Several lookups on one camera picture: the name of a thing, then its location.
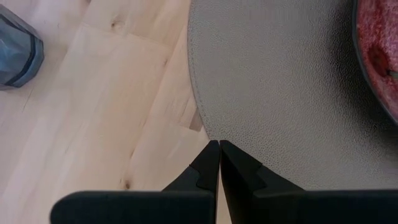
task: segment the wood grain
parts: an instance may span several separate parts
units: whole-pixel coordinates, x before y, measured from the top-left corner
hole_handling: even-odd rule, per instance
[[[207,144],[188,76],[190,1],[0,3],[46,54],[31,82],[0,92],[0,223],[48,223],[79,190],[160,190]]]

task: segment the wooden floor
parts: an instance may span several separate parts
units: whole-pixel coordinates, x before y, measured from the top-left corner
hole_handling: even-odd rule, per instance
[[[0,223],[48,223],[78,190],[160,190],[206,145],[189,0],[0,3],[38,30],[46,54],[30,83],[0,92]]]

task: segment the gray object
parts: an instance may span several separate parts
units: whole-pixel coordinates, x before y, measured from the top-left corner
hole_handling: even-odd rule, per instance
[[[38,72],[43,42],[36,31],[0,5],[0,85],[21,87]]]
[[[398,131],[363,78],[353,1],[193,0],[188,54],[211,139],[305,189],[398,188]]]

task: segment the red food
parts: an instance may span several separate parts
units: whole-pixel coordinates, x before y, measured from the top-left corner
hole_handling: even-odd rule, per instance
[[[371,85],[398,119],[398,0],[359,0],[358,46]]]

